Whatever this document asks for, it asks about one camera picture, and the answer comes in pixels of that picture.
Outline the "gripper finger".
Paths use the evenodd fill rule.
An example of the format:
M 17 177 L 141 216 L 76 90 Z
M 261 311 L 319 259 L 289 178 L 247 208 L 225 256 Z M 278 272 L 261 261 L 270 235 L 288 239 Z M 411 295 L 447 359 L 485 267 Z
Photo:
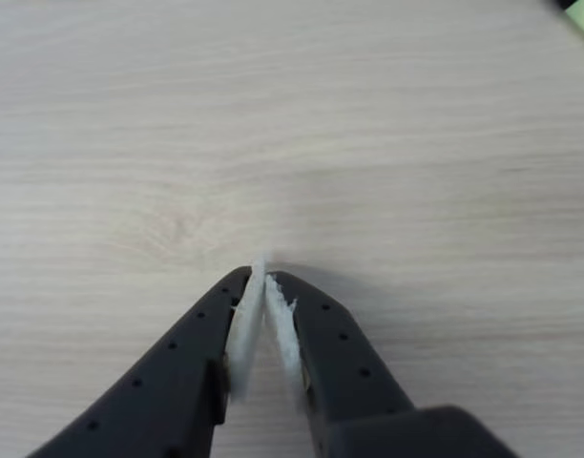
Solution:
M 464 409 L 415 406 L 341 303 L 290 273 L 274 279 L 295 305 L 302 399 L 317 456 L 513 456 Z
M 234 269 L 35 457 L 207 457 L 248 372 L 265 265 Z

